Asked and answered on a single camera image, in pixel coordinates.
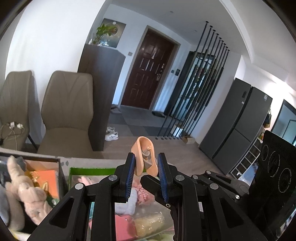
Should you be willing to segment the white shoe rack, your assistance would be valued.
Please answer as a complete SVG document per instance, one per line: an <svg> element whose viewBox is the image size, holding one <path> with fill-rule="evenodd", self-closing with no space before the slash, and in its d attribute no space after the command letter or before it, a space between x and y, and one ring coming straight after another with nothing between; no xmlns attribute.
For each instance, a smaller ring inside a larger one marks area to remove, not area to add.
<svg viewBox="0 0 296 241"><path fill-rule="evenodd" d="M230 175L239 179L243 174L245 174L256 162L260 155L263 141L260 138L256 138L238 164L232 169Z"/></svg>

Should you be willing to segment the pink folded cloth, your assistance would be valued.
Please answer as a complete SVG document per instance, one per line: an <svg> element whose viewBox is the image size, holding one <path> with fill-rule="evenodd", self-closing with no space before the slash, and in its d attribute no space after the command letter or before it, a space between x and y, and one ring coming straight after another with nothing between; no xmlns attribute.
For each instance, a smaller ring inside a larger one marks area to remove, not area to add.
<svg viewBox="0 0 296 241"><path fill-rule="evenodd" d="M137 231L133 218L129 215L115 216L116 240L136 240Z"/></svg>

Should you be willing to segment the green gift box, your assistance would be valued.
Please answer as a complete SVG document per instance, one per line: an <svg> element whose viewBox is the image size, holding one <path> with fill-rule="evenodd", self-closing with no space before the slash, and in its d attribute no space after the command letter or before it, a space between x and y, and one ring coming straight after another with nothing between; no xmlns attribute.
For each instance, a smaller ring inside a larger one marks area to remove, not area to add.
<svg viewBox="0 0 296 241"><path fill-rule="evenodd" d="M118 168L70 168L69 184L78 190L74 209L88 240L173 240L174 222L168 204L144 190L143 173L134 164Z"/></svg>

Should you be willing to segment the beige bunny plush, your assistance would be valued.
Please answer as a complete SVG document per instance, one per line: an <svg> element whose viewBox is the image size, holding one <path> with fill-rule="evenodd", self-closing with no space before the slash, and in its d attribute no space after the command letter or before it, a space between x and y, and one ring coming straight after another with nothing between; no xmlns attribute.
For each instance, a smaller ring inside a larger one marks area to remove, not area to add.
<svg viewBox="0 0 296 241"><path fill-rule="evenodd" d="M42 188L34 186L14 156L8 158L7 168L18 200L23 202L25 212L33 223L39 225L52 210L47 202L46 192Z"/></svg>

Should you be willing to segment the pink mesh bath puff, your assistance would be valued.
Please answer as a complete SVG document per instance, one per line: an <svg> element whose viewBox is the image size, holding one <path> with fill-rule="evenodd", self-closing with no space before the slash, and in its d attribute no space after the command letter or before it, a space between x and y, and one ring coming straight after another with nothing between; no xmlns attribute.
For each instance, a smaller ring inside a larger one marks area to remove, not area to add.
<svg viewBox="0 0 296 241"><path fill-rule="evenodd" d="M137 192L138 205L150 205L154 202L154 196L145 190L140 183L133 184L132 187Z"/></svg>

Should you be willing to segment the black storage box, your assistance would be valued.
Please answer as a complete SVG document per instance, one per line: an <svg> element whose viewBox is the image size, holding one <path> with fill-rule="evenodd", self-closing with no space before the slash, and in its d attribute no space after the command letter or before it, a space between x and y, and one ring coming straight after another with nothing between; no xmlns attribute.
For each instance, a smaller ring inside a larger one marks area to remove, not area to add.
<svg viewBox="0 0 296 241"><path fill-rule="evenodd" d="M67 191L59 159L1 154L1 219L14 240L27 240Z"/></svg>

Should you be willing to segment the dark grey refrigerator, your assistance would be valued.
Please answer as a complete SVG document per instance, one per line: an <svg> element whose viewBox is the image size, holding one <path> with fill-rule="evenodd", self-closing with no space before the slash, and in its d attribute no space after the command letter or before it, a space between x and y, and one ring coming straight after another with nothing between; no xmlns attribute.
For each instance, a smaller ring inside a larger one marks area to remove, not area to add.
<svg viewBox="0 0 296 241"><path fill-rule="evenodd" d="M200 150L223 174L228 174L257 137L272 98L256 87L235 79Z"/></svg>

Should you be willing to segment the white sneakers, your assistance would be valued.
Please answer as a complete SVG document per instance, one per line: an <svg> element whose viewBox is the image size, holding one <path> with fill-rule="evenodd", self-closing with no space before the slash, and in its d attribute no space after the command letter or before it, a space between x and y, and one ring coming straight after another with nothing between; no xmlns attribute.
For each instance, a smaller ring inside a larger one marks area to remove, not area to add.
<svg viewBox="0 0 296 241"><path fill-rule="evenodd" d="M105 141L115 141L118 140L118 138L118 132L115 131L115 128L108 126L105 134Z"/></svg>

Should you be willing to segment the grey dining chair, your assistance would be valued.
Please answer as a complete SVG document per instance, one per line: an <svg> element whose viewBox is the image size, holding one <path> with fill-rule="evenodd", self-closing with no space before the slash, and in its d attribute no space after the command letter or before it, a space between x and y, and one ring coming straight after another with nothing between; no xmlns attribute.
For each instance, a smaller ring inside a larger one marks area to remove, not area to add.
<svg viewBox="0 0 296 241"><path fill-rule="evenodd" d="M38 154L91 158L92 75L55 71L45 91L41 117L46 131Z"/></svg>
<svg viewBox="0 0 296 241"><path fill-rule="evenodd" d="M28 139L33 147L37 145L30 136L29 99L34 87L32 71L12 71L1 89L1 147L22 150Z"/></svg>

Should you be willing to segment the black slat room divider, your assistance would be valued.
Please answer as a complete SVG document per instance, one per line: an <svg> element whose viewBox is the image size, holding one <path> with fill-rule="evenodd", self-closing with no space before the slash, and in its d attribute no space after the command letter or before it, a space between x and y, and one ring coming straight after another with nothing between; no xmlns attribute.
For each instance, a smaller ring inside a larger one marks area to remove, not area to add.
<svg viewBox="0 0 296 241"><path fill-rule="evenodd" d="M223 73L229 48L205 22L195 51L189 53L163 116L156 139L190 138Z"/></svg>

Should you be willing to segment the dark brown entrance door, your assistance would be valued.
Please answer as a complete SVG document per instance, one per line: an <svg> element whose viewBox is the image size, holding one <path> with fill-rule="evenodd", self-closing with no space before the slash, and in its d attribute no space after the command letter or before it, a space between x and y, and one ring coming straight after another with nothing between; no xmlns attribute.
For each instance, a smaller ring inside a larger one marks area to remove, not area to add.
<svg viewBox="0 0 296 241"><path fill-rule="evenodd" d="M122 105L149 109L174 44L148 30L130 73Z"/></svg>

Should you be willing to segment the dark grey cabinet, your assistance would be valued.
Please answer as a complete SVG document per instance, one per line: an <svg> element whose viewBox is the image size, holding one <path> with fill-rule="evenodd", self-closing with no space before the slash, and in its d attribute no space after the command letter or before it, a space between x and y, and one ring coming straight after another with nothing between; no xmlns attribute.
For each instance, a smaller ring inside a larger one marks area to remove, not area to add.
<svg viewBox="0 0 296 241"><path fill-rule="evenodd" d="M116 49L84 45L78 72L93 77L93 119L88 135L94 151L104 149L111 105L124 62L124 54Z"/></svg>

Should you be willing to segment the framed food picture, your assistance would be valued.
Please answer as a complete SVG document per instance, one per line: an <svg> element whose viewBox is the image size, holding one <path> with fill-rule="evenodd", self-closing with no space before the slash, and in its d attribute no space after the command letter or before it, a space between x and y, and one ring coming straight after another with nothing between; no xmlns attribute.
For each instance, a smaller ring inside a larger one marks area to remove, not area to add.
<svg viewBox="0 0 296 241"><path fill-rule="evenodd" d="M101 38L100 44L107 47L116 48L118 46L119 40L121 39L123 31L125 30L126 24L104 18L101 25L105 25L109 30L109 33L105 34Z"/></svg>

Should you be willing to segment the potted green plant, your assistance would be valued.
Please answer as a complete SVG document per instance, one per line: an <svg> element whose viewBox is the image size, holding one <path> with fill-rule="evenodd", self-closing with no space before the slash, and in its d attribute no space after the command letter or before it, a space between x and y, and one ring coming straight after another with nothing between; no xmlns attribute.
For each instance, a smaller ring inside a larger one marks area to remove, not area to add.
<svg viewBox="0 0 296 241"><path fill-rule="evenodd" d="M114 25L111 26L111 25L101 24L101 26L97 28L95 37L92 40L92 44L98 45L104 36L111 36L116 30L117 30L117 27Z"/></svg>

